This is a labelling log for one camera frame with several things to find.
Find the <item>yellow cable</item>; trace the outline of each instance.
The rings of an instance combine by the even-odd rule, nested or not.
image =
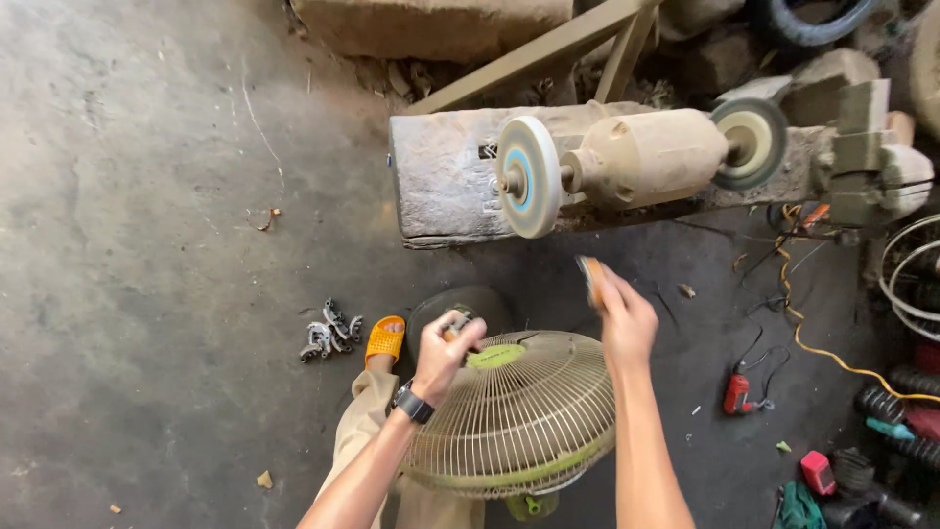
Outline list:
[[[786,218],[790,222],[791,226],[795,226],[796,223],[793,220],[793,216],[799,214],[800,206],[799,205],[789,206],[785,204],[782,208],[782,211],[783,211],[783,217]],[[934,402],[940,402],[940,397],[936,397],[933,395],[925,395],[925,394],[920,394],[920,393],[914,393],[914,394],[908,395],[908,394],[898,393],[894,390],[894,388],[891,387],[890,384],[887,383],[887,380],[885,380],[884,377],[875,373],[874,371],[869,371],[867,369],[854,369],[852,367],[849,367],[849,365],[846,364],[841,358],[839,358],[837,354],[830,353],[829,351],[825,351],[822,349],[816,349],[816,348],[810,347],[800,341],[800,329],[803,327],[803,324],[807,318],[803,316],[800,312],[798,312],[796,309],[794,309],[793,306],[790,304],[791,288],[790,288],[790,281],[787,279],[787,266],[790,264],[790,254],[785,249],[783,249],[783,243],[785,241],[786,239],[783,236],[780,236],[777,238],[776,252],[782,255],[785,259],[783,265],[780,267],[780,280],[783,282],[783,286],[787,288],[787,294],[786,294],[787,311],[800,319],[800,323],[796,325],[796,331],[793,333],[793,339],[796,341],[796,344],[799,345],[800,347],[803,347],[806,351],[809,351],[810,353],[816,353],[817,355],[825,355],[831,358],[832,360],[836,361],[839,367],[841,367],[842,369],[846,371],[849,371],[851,373],[858,373],[859,375],[868,375],[869,377],[877,378],[878,381],[881,382],[881,385],[885,387],[888,393],[891,393],[892,395],[898,398],[923,399],[923,400],[932,400]]]

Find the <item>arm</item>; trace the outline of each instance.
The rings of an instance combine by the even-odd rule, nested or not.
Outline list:
[[[421,332],[412,393],[434,408],[444,401],[467,350],[486,333],[486,324],[477,319],[456,340],[445,342],[443,328],[459,315],[444,314]],[[298,529],[371,526],[417,429],[408,415],[393,409],[379,433],[307,510]]]
[[[656,311],[630,283],[603,269],[603,353],[617,407],[617,527],[694,529],[652,390]]]

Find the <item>beige pants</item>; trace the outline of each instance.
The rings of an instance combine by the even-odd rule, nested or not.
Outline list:
[[[326,476],[320,494],[337,478],[356,454],[379,433],[385,423],[385,412],[392,395],[399,387],[399,378],[388,373],[363,371],[352,382],[352,403],[339,419],[337,443],[333,449],[333,468]],[[396,529],[482,529],[484,502],[434,492],[402,476],[395,489],[400,494]],[[379,529],[386,500],[372,522]]]

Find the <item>orange slipper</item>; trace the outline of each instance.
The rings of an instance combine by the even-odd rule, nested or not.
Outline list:
[[[394,332],[383,329],[389,324],[401,323],[401,330]],[[401,341],[405,337],[405,320],[398,316],[386,316],[379,320],[372,328],[368,336],[368,345],[366,346],[366,365],[368,357],[372,355],[392,355],[395,362],[399,361],[399,351],[401,350]]]

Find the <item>tire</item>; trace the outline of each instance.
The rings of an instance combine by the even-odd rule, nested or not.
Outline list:
[[[750,23],[755,33],[777,46],[816,48],[852,33],[881,0],[853,0],[824,24],[809,24],[793,14],[787,0],[749,0]]]

